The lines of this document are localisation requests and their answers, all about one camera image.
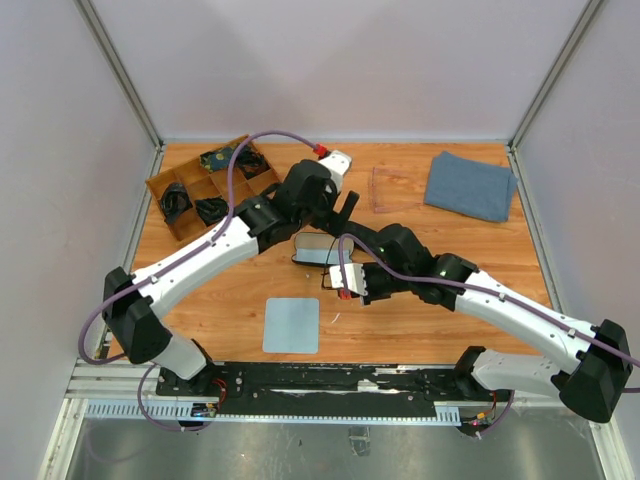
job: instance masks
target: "light blue square pad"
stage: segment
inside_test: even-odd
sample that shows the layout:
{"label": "light blue square pad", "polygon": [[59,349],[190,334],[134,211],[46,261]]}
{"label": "light blue square pad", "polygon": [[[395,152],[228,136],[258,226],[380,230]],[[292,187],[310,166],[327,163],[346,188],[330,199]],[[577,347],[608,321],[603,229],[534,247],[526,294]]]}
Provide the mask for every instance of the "light blue square pad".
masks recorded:
{"label": "light blue square pad", "polygon": [[318,353],[320,302],[317,298],[270,298],[264,314],[266,353]]}

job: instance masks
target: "red connector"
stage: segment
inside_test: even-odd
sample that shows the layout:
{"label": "red connector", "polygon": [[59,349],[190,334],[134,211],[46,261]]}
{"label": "red connector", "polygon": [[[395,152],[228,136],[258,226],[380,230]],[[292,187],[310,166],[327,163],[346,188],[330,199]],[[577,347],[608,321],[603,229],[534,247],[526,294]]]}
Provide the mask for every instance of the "red connector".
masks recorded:
{"label": "red connector", "polygon": [[329,149],[320,143],[316,143],[316,148],[313,149],[313,153],[318,155],[319,159],[323,159],[329,155]]}

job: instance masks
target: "metal floor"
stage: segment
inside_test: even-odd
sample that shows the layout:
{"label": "metal floor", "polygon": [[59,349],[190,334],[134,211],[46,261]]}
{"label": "metal floor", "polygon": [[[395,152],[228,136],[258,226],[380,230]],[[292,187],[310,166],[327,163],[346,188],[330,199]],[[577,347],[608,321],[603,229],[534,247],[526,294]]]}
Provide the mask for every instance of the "metal floor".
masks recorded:
{"label": "metal floor", "polygon": [[[215,423],[199,434],[181,434],[142,420],[87,420],[67,478],[604,479],[588,423],[565,410],[512,411],[482,441],[452,427],[371,426],[362,456],[354,450],[364,445],[350,440],[349,428]],[[104,458],[132,454],[119,463]]]}

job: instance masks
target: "white wall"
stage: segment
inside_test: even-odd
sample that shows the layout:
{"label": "white wall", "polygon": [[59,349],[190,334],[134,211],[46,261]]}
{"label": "white wall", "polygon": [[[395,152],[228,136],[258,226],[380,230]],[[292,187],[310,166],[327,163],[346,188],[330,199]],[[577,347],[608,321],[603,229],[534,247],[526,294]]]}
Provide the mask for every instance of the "white wall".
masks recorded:
{"label": "white wall", "polygon": [[[571,315],[623,325],[640,356],[640,3],[607,2],[520,150]],[[638,369],[630,384],[640,386]],[[640,476],[640,395],[618,421]]]}
{"label": "white wall", "polygon": [[586,0],[94,0],[163,137],[506,140]]}
{"label": "white wall", "polygon": [[71,0],[0,7],[0,465],[35,477],[151,142]]}

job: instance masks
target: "wooden table surface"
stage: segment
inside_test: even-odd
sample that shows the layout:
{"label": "wooden table surface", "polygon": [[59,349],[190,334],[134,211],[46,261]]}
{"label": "wooden table surface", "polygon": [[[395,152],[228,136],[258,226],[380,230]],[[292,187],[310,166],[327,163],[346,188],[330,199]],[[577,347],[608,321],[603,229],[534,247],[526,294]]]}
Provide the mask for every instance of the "wooden table surface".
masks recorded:
{"label": "wooden table surface", "polygon": [[[183,163],[216,144],[171,144],[162,169]],[[519,198],[509,221],[484,222],[421,203],[434,156],[448,151],[486,163],[507,166],[499,144],[336,144],[353,158],[343,192],[361,198],[352,220],[380,229],[399,222],[410,227],[433,254],[456,253],[489,272],[504,285],[548,305],[548,296]],[[260,144],[260,149],[284,178],[291,165],[313,158],[295,144]],[[394,208],[374,213],[371,175],[374,167],[392,169],[411,179],[382,178],[376,182],[378,204]],[[155,204],[150,205],[134,269],[177,250]],[[473,317],[422,303],[410,293],[361,307],[358,300],[339,300],[320,289],[321,270],[294,265],[293,239],[233,266],[187,296],[165,318],[167,325],[196,339],[215,360],[455,363],[469,345],[484,345],[505,353],[535,353],[532,348]],[[366,256],[356,252],[355,261]],[[315,297],[320,300],[320,342],[315,355],[269,354],[262,351],[264,311],[271,297]],[[337,321],[332,322],[340,313]],[[118,345],[112,353],[120,352]]]}

